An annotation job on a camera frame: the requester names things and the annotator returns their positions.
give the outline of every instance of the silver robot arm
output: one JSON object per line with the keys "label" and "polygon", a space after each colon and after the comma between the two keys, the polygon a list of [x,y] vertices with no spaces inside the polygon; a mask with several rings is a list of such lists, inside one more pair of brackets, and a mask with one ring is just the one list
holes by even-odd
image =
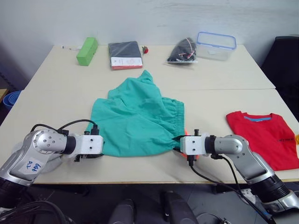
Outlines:
{"label": "silver robot arm", "polygon": [[21,149],[0,168],[0,213],[17,205],[23,191],[35,181],[53,154],[79,161],[99,157],[102,146],[100,135],[66,136],[51,129],[29,133]]}
{"label": "silver robot arm", "polygon": [[251,151],[248,142],[241,136],[224,138],[202,134],[180,138],[180,150],[186,155],[225,154],[234,163],[246,183],[262,201],[271,214],[290,209],[299,209],[299,199],[275,175],[273,169],[257,153]]}

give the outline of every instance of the red t-shirt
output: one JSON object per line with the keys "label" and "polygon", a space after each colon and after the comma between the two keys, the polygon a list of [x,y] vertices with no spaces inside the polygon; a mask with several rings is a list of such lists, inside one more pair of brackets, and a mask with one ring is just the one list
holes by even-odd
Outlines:
{"label": "red t-shirt", "polygon": [[299,168],[295,134],[277,114],[249,115],[241,111],[226,116],[233,132],[246,138],[274,170]]}

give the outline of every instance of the clear plastic bag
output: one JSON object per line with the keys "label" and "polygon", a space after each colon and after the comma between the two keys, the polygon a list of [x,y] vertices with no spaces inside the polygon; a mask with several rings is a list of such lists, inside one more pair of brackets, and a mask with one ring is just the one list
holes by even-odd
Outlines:
{"label": "clear plastic bag", "polygon": [[195,42],[190,37],[181,40],[172,50],[167,62],[178,65],[187,65],[197,62]]}

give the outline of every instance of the white wall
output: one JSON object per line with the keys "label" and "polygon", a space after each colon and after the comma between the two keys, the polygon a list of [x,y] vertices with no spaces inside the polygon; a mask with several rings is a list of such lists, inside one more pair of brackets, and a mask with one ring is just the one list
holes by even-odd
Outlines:
{"label": "white wall", "polygon": [[30,79],[53,44],[175,44],[233,35],[263,62],[274,37],[299,33],[298,0],[0,0],[0,44]]}

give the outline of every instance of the sticker label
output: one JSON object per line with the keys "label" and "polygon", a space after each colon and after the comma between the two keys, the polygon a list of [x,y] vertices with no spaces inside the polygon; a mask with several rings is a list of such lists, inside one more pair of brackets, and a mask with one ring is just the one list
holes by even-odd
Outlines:
{"label": "sticker label", "polygon": [[140,57],[111,57],[111,66],[142,66]]}
{"label": "sticker label", "polygon": [[29,158],[29,160],[18,170],[23,174],[38,174],[44,164],[37,159]]}

